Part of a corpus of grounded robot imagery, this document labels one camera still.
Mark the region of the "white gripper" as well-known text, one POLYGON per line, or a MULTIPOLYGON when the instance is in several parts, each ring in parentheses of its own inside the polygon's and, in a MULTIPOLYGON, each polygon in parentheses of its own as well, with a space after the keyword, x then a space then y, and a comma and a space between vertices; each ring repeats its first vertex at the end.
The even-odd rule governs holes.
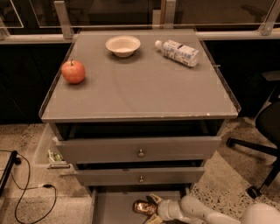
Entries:
POLYGON ((150 203, 158 205, 157 213, 159 216, 153 214, 144 222, 144 224, 162 224, 163 221, 181 221, 184 218, 179 201, 162 199, 154 193, 147 195, 146 199, 150 203))

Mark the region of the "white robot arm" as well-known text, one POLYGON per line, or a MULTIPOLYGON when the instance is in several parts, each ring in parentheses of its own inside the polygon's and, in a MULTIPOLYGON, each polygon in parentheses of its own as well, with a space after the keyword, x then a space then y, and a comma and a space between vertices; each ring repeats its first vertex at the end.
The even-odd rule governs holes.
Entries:
POLYGON ((280 212, 273 206, 257 203, 249 206, 240 220, 217 212, 191 195, 181 200, 162 199, 151 194, 155 204, 145 202, 140 211, 150 216, 145 224, 178 220, 187 224, 280 224, 280 212))

